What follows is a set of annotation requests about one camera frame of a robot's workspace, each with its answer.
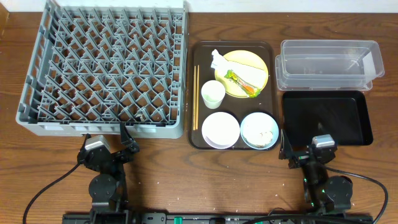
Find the light blue bowl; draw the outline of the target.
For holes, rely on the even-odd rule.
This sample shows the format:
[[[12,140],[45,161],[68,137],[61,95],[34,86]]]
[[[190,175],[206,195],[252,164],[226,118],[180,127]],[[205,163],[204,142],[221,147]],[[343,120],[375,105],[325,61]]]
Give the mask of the light blue bowl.
[[[241,137],[252,149],[269,151],[279,141],[279,125],[273,116],[263,112],[247,115],[241,122]]]

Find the white pink shallow bowl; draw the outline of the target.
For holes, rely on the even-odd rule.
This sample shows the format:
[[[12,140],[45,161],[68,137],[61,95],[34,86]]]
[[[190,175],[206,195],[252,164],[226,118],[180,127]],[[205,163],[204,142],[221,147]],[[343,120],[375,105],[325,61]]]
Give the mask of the white pink shallow bowl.
[[[216,112],[204,120],[201,133],[209,146],[215,149],[227,149],[238,141],[240,126],[233,115]]]

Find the green orange snack wrapper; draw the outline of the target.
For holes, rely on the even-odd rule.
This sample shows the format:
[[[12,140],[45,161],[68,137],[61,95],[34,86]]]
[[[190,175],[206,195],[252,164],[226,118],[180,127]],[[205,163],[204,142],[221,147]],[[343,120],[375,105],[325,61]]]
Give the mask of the green orange snack wrapper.
[[[239,77],[232,70],[228,70],[224,77],[227,78],[228,80],[234,82],[238,87],[240,87],[240,89],[242,89],[242,91],[245,92],[245,94],[249,98],[255,98],[261,92],[260,89],[258,89],[254,85],[249,84],[248,82],[244,81],[241,77]]]

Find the white napkin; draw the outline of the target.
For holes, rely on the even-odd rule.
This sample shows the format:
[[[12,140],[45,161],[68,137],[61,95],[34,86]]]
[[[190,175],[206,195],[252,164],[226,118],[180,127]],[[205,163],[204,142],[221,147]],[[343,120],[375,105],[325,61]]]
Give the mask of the white napkin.
[[[244,81],[260,90],[266,86],[269,76],[267,65],[257,54],[248,50],[233,50],[221,55],[214,49],[211,56],[213,57],[211,68],[215,70],[215,79],[221,82],[226,90],[240,89],[234,82],[224,77],[228,70],[232,70]]]

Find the pale green plastic cup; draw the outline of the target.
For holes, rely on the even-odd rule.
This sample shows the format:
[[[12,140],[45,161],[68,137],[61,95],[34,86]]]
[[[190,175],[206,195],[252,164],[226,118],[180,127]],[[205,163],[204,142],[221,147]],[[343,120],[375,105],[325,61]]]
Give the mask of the pale green plastic cup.
[[[201,88],[201,96],[205,106],[209,109],[218,108],[223,101],[225,93],[224,85],[216,80],[206,82]]]

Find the rice leftovers pile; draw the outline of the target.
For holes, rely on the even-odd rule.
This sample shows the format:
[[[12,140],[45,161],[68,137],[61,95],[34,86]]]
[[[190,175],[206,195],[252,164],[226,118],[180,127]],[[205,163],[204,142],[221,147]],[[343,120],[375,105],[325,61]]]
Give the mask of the rice leftovers pile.
[[[256,130],[245,130],[243,137],[250,146],[257,148],[263,148],[272,142],[274,137],[272,131],[256,131]]]

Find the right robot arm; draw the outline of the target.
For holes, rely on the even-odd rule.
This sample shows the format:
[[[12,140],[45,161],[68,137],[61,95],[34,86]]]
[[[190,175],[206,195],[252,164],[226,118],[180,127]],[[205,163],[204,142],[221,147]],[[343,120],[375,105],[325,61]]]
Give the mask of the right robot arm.
[[[303,172],[304,197],[322,214],[343,213],[351,208],[353,183],[343,175],[329,176],[325,164],[335,158],[337,144],[326,134],[315,136],[304,151],[294,151],[285,130],[281,131],[279,159],[289,161],[289,169]]]

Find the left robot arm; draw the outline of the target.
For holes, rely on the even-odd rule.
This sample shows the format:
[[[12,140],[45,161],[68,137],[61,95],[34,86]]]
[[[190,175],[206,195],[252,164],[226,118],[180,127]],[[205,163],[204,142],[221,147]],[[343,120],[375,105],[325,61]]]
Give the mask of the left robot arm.
[[[139,146],[128,133],[125,124],[119,126],[124,149],[111,152],[103,135],[87,134],[77,155],[79,165],[99,174],[90,182],[88,191],[92,198],[89,223],[133,223],[128,204],[124,164],[133,161]]]

